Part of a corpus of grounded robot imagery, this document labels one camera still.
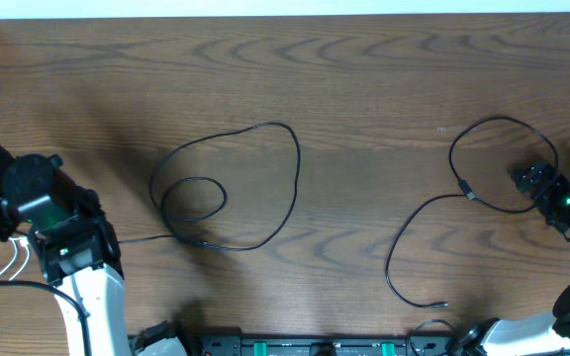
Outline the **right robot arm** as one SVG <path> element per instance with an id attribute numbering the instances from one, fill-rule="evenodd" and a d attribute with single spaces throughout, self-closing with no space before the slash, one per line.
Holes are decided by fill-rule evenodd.
<path id="1" fill-rule="evenodd" d="M 570 242 L 570 179 L 546 162 L 515 169 L 511 178 L 534 201 L 546 224 Z M 462 355 L 570 355 L 570 285 L 551 312 L 477 323 L 452 350 Z"/>

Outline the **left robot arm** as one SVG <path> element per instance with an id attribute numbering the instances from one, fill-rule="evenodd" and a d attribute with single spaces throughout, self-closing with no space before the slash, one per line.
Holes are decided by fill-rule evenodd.
<path id="1" fill-rule="evenodd" d="M 72 355 L 181 355 L 167 322 L 129 337 L 119 241 L 97 194 L 73 182 L 59 156 L 13 156 L 0 145 L 0 241 L 20 224 L 37 255 L 42 282 L 11 286 L 46 291 L 59 305 Z"/>

